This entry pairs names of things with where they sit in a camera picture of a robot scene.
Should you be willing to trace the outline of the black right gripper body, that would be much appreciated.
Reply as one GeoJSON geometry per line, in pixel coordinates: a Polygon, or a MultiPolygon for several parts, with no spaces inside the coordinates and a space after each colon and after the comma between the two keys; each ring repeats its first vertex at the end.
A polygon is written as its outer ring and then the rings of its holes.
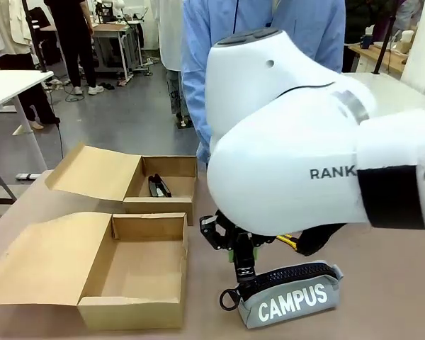
{"type": "Polygon", "coordinates": [[[232,251],[234,254],[253,253],[254,249],[275,241],[274,236],[248,232],[231,222],[218,210],[214,215],[199,219],[200,233],[215,250],[232,251]]]}

